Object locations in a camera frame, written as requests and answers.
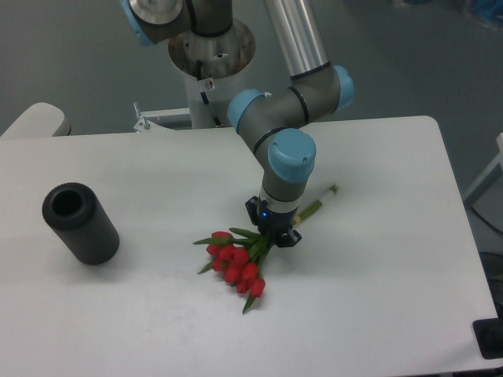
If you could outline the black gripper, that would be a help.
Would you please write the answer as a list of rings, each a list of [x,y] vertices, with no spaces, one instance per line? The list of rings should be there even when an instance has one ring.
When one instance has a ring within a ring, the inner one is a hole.
[[[299,201],[281,202],[253,196],[245,203],[251,223],[261,234],[272,232],[271,243],[279,248],[294,247],[302,236],[291,225]]]

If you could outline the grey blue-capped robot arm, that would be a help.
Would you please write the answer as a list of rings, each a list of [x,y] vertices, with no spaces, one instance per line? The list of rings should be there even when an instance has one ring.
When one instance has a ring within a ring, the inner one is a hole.
[[[263,168],[260,193],[246,203],[251,223],[272,244],[295,246],[294,217],[316,156],[303,128],[354,98],[347,70],[325,52],[311,4],[266,2],[291,80],[274,95],[245,85],[255,38],[233,15],[232,2],[127,0],[121,7],[142,45],[167,42],[185,82],[192,127],[235,129]]]

